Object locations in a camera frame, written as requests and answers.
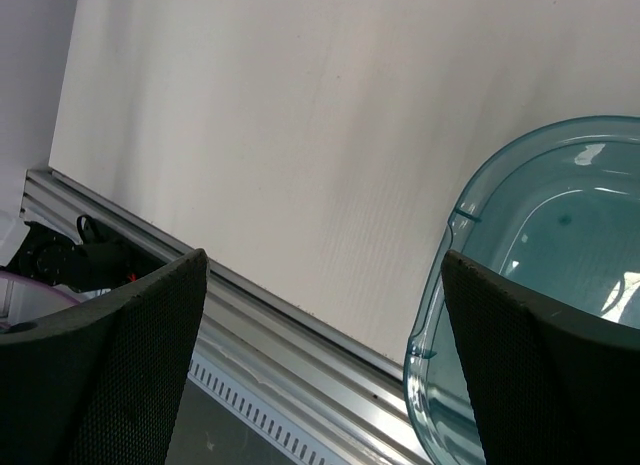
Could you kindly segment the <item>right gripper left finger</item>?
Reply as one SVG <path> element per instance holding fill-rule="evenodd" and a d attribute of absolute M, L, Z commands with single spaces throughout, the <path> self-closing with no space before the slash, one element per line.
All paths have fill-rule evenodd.
<path fill-rule="evenodd" d="M 207 292 L 194 250 L 1 336 L 5 464 L 161 464 Z"/>

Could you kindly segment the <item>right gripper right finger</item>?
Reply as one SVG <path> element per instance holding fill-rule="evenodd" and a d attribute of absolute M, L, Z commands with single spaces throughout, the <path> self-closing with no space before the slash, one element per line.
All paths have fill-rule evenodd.
<path fill-rule="evenodd" d="M 453 250 L 441 278 L 487 463 L 638 463 L 637 329 Z"/>

